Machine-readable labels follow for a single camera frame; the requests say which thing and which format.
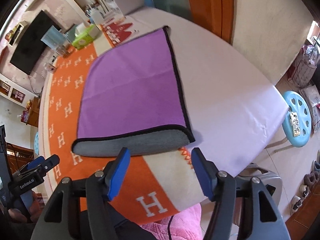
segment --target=white tablecloth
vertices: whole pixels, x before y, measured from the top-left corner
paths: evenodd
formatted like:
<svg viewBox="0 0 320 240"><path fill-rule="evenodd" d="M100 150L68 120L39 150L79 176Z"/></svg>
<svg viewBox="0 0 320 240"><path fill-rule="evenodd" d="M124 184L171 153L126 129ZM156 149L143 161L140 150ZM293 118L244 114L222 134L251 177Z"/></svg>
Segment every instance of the white tablecloth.
<svg viewBox="0 0 320 240"><path fill-rule="evenodd" d="M143 8L130 15L150 29L168 25L196 142L217 168L241 172L269 143L288 105L230 44L176 15Z"/></svg>

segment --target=floor tile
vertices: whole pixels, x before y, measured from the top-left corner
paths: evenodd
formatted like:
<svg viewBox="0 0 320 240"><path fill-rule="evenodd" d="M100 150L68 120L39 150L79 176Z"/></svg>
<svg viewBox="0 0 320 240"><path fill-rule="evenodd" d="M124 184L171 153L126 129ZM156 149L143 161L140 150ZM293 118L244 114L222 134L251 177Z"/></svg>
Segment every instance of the floor tile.
<svg viewBox="0 0 320 240"><path fill-rule="evenodd" d="M282 187L281 199L278 205L278 209L284 221L287 221L288 218L291 216L291 213L290 213L291 206L289 204L290 202L291 202L291 199L288 200L285 189L284 187Z"/></svg>
<svg viewBox="0 0 320 240"><path fill-rule="evenodd" d="M294 195L300 195L299 187L303 183L303 177L311 171L312 161L317 157L317 151L320 149L320 143L316 135L312 135L308 143L301 148L291 148L275 153L275 149L290 145L286 142L283 145L268 148L267 151L282 178L283 186L290 202ZM285 207L285 199L280 201L279 210L286 221L290 213Z"/></svg>
<svg viewBox="0 0 320 240"><path fill-rule="evenodd" d="M273 171L274 173L278 174L278 171L275 165L273 164L272 159L270 158L266 149L259 153L259 155L252 162L256 163L258 166L262 168L265 168L269 171Z"/></svg>
<svg viewBox="0 0 320 240"><path fill-rule="evenodd" d="M210 202L208 199L202 201L201 203L201 208L202 208L202 212L201 212L201 228L203 231L203 236L205 234L205 232L207 231L211 216L212 216L212 212L214 209L214 203ZM236 240L237 239L237 234L239 231L239 227L232 224L231 227L231 233L230 233L230 240Z"/></svg>
<svg viewBox="0 0 320 240"><path fill-rule="evenodd" d="M289 83L286 81L285 76L283 76L279 80L279 82L275 85L275 87L280 92L280 94L283 94L284 92L286 92L288 90L292 90L292 88L290 87Z"/></svg>
<svg viewBox="0 0 320 240"><path fill-rule="evenodd" d="M211 215L214 209L214 202L204 200L201 203L201 221L200 226L204 231L207 231Z"/></svg>

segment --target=metal screw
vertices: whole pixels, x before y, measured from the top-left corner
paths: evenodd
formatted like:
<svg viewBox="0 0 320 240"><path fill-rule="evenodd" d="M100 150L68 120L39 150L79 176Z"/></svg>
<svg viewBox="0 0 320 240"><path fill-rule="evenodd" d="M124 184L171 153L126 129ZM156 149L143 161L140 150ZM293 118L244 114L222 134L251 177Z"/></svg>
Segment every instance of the metal screw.
<svg viewBox="0 0 320 240"><path fill-rule="evenodd" d="M219 176L219 177L225 178L227 175L228 175L228 173L227 173L226 171L219 171L219 172L218 172L218 176Z"/></svg>
<svg viewBox="0 0 320 240"><path fill-rule="evenodd" d="M257 177L252 177L252 182L255 183L255 184L259 184L260 183L260 179L257 178Z"/></svg>
<svg viewBox="0 0 320 240"><path fill-rule="evenodd" d="M62 179L62 184L67 184L70 182L70 178L69 177L65 177Z"/></svg>
<svg viewBox="0 0 320 240"><path fill-rule="evenodd" d="M96 173L94 174L97 178L101 178L104 174L103 171L96 171Z"/></svg>

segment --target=pink wall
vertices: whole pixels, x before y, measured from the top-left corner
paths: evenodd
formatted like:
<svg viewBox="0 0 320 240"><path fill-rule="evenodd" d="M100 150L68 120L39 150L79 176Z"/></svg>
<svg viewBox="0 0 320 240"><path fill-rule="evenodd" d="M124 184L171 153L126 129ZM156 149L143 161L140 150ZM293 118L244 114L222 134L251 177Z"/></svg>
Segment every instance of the pink wall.
<svg viewBox="0 0 320 240"><path fill-rule="evenodd" d="M8 33L15 25L21 21L31 23L38 13L43 10L54 19L63 30L69 29L73 24L79 24L82 22L81 17L76 11L67 3L66 0L38 0L29 11L25 11L27 6L33 0L25 0L16 11L9 23L5 33ZM0 51L7 45L7 41L3 38L0 40ZM21 87L32 92L39 93L44 85L46 77L45 64L48 62L53 54L53 51L48 47L43 52L42 56L36 63L33 71L30 74L30 80L32 88L30 86L30 80L28 75L16 68L10 63L12 54L16 48L8 46L8 51L5 53L3 60L0 62L0 73L13 82L17 83Z"/></svg>

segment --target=wooden cabinet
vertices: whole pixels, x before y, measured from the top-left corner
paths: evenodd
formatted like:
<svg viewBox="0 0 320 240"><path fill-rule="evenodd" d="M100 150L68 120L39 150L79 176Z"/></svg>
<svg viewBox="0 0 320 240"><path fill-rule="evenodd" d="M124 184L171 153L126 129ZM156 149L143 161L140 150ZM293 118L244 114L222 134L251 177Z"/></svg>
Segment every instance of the wooden cabinet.
<svg viewBox="0 0 320 240"><path fill-rule="evenodd" d="M29 118L27 124L34 127L39 125L39 111L40 111L40 99L34 98L32 100L31 108L29 109Z"/></svg>

